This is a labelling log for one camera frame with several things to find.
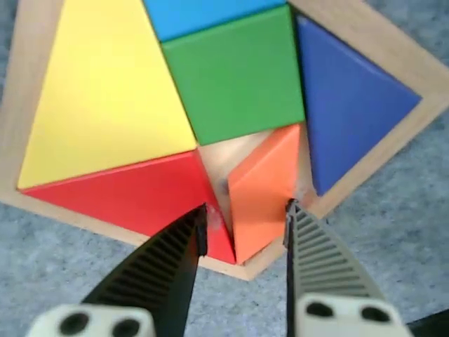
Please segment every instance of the puzzle piece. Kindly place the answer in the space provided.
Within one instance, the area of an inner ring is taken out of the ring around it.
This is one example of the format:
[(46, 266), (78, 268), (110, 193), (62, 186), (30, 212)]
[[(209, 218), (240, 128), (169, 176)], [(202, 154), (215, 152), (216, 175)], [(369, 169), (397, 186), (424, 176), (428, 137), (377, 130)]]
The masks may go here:
[(287, 5), (163, 44), (200, 145), (304, 119)]
[(229, 175), (238, 264), (283, 235), (297, 181), (300, 126), (275, 130)]
[(143, 4), (66, 0), (18, 187), (195, 147)]
[(234, 251), (197, 150), (21, 191), (152, 236), (208, 203), (208, 255), (235, 263)]
[(297, 24), (311, 170), (323, 195), (421, 97), (311, 20)]
[(144, 0), (161, 41), (171, 40), (282, 5), (286, 0)]

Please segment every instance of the yellow triangle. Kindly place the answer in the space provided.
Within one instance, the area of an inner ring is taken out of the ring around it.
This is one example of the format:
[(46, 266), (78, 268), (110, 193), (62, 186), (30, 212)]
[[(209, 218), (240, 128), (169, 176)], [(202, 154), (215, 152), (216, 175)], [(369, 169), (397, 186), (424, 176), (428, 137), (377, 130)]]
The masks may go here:
[(66, 0), (19, 188), (196, 147), (141, 0)]

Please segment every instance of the wooden frame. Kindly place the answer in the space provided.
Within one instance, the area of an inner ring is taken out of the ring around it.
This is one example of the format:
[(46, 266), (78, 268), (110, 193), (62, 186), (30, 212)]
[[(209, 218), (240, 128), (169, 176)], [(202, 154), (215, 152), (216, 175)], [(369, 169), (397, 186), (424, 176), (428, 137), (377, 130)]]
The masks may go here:
[[(0, 111), (0, 201), (139, 245), (146, 236), (27, 197), (15, 188), (62, 2), (19, 2)], [(301, 147), (302, 202), (322, 218), (449, 106), (449, 70), (361, 1), (290, 0), (290, 3), (422, 96), (420, 104), (321, 198), (311, 185), (307, 147)], [(249, 280), (283, 252), (280, 238), (244, 265), (229, 265), (212, 258), (202, 258), (200, 264)]]

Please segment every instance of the red triangle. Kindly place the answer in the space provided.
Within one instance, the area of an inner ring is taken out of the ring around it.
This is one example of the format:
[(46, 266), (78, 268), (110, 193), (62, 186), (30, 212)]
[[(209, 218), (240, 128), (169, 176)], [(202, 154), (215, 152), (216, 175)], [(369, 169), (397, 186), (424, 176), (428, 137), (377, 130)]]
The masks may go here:
[(21, 192), (149, 236), (207, 202), (208, 255), (235, 263), (225, 222), (197, 150)]

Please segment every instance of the gray fabric surface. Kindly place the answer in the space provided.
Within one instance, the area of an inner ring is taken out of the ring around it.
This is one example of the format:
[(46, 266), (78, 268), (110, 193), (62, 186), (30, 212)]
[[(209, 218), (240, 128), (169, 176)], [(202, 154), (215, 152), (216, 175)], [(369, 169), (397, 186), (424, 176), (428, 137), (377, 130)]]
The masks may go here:
[[(449, 64), (448, 1), (369, 2)], [(14, 11), (0, 0), (0, 90)], [(449, 307), (448, 153), (445, 113), (328, 218), (407, 322)], [(132, 249), (0, 204), (0, 336), (80, 301)], [(283, 336), (285, 275), (285, 259), (251, 283), (200, 269), (186, 336)]]

